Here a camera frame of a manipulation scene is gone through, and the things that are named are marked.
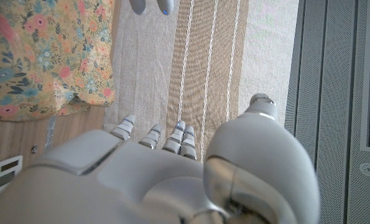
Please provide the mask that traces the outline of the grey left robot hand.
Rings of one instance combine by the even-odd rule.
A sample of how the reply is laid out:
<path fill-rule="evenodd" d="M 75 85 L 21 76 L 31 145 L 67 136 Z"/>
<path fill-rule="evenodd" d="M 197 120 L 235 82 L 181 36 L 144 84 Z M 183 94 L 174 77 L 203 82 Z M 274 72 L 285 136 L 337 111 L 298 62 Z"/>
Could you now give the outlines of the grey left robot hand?
<path fill-rule="evenodd" d="M 156 0 L 160 11 L 164 15 L 170 15 L 174 8 L 174 0 Z M 137 14 L 141 15 L 146 8 L 146 0 L 129 0 L 132 10 Z"/>

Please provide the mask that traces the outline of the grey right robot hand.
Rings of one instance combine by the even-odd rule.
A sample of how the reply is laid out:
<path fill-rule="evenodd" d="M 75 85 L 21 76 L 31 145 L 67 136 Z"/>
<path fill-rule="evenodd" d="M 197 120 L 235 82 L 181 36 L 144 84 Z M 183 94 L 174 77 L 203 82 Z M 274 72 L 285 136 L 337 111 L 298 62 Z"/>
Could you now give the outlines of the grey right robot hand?
<path fill-rule="evenodd" d="M 303 146 L 257 93 L 215 132 L 203 162 L 194 130 L 179 121 L 161 149 L 161 127 L 140 141 L 133 115 L 7 171 L 0 223 L 317 223 L 320 193 Z"/>

